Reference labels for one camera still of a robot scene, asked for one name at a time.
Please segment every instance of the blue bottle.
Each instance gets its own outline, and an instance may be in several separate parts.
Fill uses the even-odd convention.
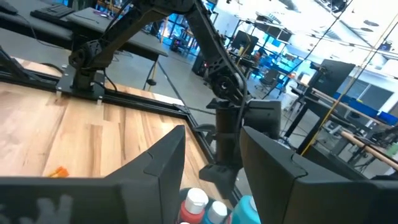
[[[228,214],[228,209],[223,202],[215,201],[211,204],[209,210],[201,224],[221,224]]]
[[[261,224],[252,196],[245,195],[235,206],[226,224]]]

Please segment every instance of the bottle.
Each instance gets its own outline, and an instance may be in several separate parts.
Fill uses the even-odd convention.
[[[186,199],[181,203],[177,223],[200,224],[205,216],[205,207],[208,202],[209,198],[202,189],[190,189]]]
[[[243,196],[225,223],[261,224],[254,198],[248,195]]]
[[[398,143],[392,143],[390,148],[387,150],[386,155],[389,157],[393,157],[398,152]]]
[[[228,214],[228,209],[223,202],[215,201],[205,213],[202,224],[220,224]]]

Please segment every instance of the white wall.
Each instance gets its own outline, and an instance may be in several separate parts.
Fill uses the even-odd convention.
[[[217,7],[215,12],[218,12],[218,17],[214,23],[214,27],[216,30],[219,30],[220,34],[226,34],[228,37],[230,37],[233,34],[239,19],[232,13],[218,9]]]

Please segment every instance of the orange object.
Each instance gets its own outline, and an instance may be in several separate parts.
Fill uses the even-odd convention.
[[[51,172],[47,177],[64,178],[64,177],[68,177],[68,176],[69,176],[68,170],[66,170],[66,168],[60,166],[55,171]]]

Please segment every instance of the desk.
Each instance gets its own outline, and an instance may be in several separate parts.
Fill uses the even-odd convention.
[[[378,146],[372,146],[372,147],[365,146],[365,144],[362,141],[355,138],[354,134],[351,134],[346,131],[341,132],[341,137],[343,137],[347,141],[357,145],[359,148],[363,147],[363,149],[366,152],[372,154],[374,157],[376,157],[380,161],[385,162],[387,165],[391,166],[393,169],[398,170],[398,162],[396,160],[394,160],[393,158],[385,155],[384,154],[385,149],[380,148]]]
[[[39,40],[71,49],[71,30],[30,16],[31,11],[50,6],[49,4],[39,0],[12,0],[8,3],[18,10],[19,15],[29,21]],[[21,16],[0,12],[0,28],[34,38],[30,25]]]
[[[250,69],[251,68],[253,68],[253,69],[257,68],[257,67],[253,66],[254,65],[254,61],[249,60],[249,59],[244,58],[244,57],[241,57],[238,54],[236,54],[234,52],[231,52],[231,51],[228,51],[228,53],[236,58],[235,59],[235,63],[237,63],[239,61],[238,65],[243,65],[243,66],[246,67],[246,70],[244,71],[243,76],[245,76],[247,79],[249,79],[250,78],[250,75],[249,75]]]
[[[297,81],[297,80],[296,80],[296,82],[297,82],[298,84],[300,84],[300,85],[303,85],[303,86],[305,86],[305,87],[308,87],[307,84],[300,83],[300,82]],[[324,99],[324,100],[327,100],[327,101],[329,101],[329,102],[331,102],[331,103],[334,103],[334,102],[337,101],[337,100],[334,99],[333,97],[331,97],[331,96],[329,96],[329,95],[326,95],[326,94],[322,93],[320,90],[317,90],[316,88],[312,88],[312,91],[313,91],[313,94],[314,94],[315,96],[317,96],[317,97],[319,97],[319,98],[322,98],[322,99]],[[339,102],[338,104],[341,105],[341,106],[344,106],[345,108],[347,108],[348,110],[350,110],[350,111],[352,111],[352,112],[355,112],[355,113],[359,114],[360,116],[363,116],[363,117],[365,117],[365,118],[367,118],[367,119],[369,119],[369,120],[371,120],[371,121],[374,121],[376,124],[379,124],[379,125],[381,125],[381,126],[383,126],[383,127],[385,127],[385,128],[392,128],[392,127],[393,127],[393,126],[390,126],[390,125],[388,125],[388,124],[385,124],[385,123],[383,123],[383,122],[381,122],[381,121],[379,121],[379,120],[377,120],[377,119],[374,119],[374,118],[372,118],[372,117],[370,117],[370,116],[368,116],[368,115],[366,115],[366,114],[364,114],[364,113],[362,113],[362,112],[360,112],[360,111],[358,111],[358,110],[356,110],[356,109],[354,109],[354,108],[348,106],[348,105],[345,104],[345,103]]]
[[[19,60],[30,70],[60,74]],[[180,100],[118,85],[119,91],[168,103]],[[207,163],[183,119],[0,83],[0,175],[44,176],[64,166],[71,177],[104,177],[133,160],[176,125],[186,126],[181,188],[200,187],[221,200],[214,184],[198,178]]]
[[[297,148],[297,153],[301,154],[305,147],[311,143],[312,138],[314,137],[314,135],[316,135],[316,133],[318,132],[318,130],[320,129],[321,125],[322,125],[322,121],[325,117],[325,115],[327,114],[327,112],[330,110],[331,106],[318,101],[317,98],[313,98],[309,97],[309,96],[304,96],[305,99],[305,104],[303,105],[302,109],[300,110],[300,112],[298,113],[298,115],[296,116],[296,118],[294,119],[294,121],[292,122],[292,124],[289,126],[288,130],[285,133],[285,137],[289,138],[290,135],[294,132],[294,129],[299,125],[299,122],[302,120],[302,118],[304,117],[305,113],[308,110],[313,111],[318,117],[319,120],[317,121],[317,123],[312,127],[312,129],[310,130],[310,132],[307,134],[307,136],[305,137],[305,139],[303,140],[303,142],[300,144],[300,146]],[[340,118],[340,116],[337,113],[332,112],[331,116],[329,117],[329,119],[334,119],[337,121],[341,121],[341,123],[346,123],[347,125],[349,125],[349,122],[347,120],[345,120],[344,118]]]
[[[98,39],[111,22],[110,19],[94,14],[94,11],[93,8],[86,8],[66,16],[73,26],[73,39],[77,43],[75,45],[79,46],[78,43]],[[142,31],[132,36],[121,50],[127,50],[152,61],[157,61],[159,55],[169,56],[157,37]]]

